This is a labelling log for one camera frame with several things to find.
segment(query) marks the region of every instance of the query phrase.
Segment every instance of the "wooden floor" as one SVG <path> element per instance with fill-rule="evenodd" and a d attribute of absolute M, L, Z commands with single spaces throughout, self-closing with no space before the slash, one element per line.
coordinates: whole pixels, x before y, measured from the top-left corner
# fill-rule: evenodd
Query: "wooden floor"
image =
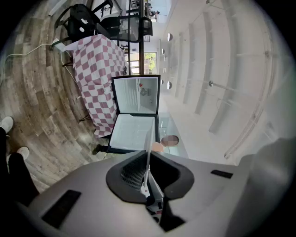
<path fill-rule="evenodd" d="M 66 7 L 85 1 L 69 0 L 49 17 L 56 2 L 40 2 L 22 19 L 1 53 L 1 68 L 9 54 L 25 54 L 67 36 L 62 27 L 54 30 L 57 17 Z M 92 150 L 98 143 L 107 142 L 94 137 L 91 121 L 79 123 L 87 115 L 80 91 L 62 67 L 59 50 L 48 48 L 41 46 L 28 56 L 8 59 L 0 88 L 0 119 L 12 116 L 14 120 L 9 134 L 11 152 L 21 146 L 29 148 L 25 163 L 40 192 L 76 168 L 102 160 L 105 153 L 93 156 Z M 63 54 L 63 61 L 69 61 L 67 54 Z"/>

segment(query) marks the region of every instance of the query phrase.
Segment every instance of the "shoe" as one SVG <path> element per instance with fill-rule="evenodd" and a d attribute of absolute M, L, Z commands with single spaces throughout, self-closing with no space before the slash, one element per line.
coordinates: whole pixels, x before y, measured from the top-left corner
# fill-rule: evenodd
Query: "shoe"
<path fill-rule="evenodd" d="M 18 149 L 17 153 L 21 154 L 24 160 L 27 159 L 30 154 L 29 149 L 25 146 Z M 11 154 L 6 157 L 7 164 L 8 164 L 10 156 L 11 156 Z"/>
<path fill-rule="evenodd" d="M 0 123 L 0 127 L 2 127 L 6 134 L 12 129 L 13 126 L 13 119 L 12 117 L 5 117 L 1 123 Z"/>

